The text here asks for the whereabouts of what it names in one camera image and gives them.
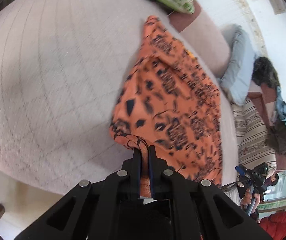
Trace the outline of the operator right hand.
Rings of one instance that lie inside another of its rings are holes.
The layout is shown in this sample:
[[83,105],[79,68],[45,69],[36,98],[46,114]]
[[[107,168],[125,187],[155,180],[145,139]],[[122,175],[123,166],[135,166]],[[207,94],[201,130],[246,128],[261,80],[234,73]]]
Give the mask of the operator right hand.
[[260,194],[254,193],[254,195],[252,196],[250,189],[246,189],[244,197],[241,200],[241,207],[242,207],[242,209],[245,209],[246,206],[251,205],[251,203],[254,203],[253,209],[251,211],[251,213],[254,213],[256,208],[258,207],[260,201],[261,201],[261,195]]

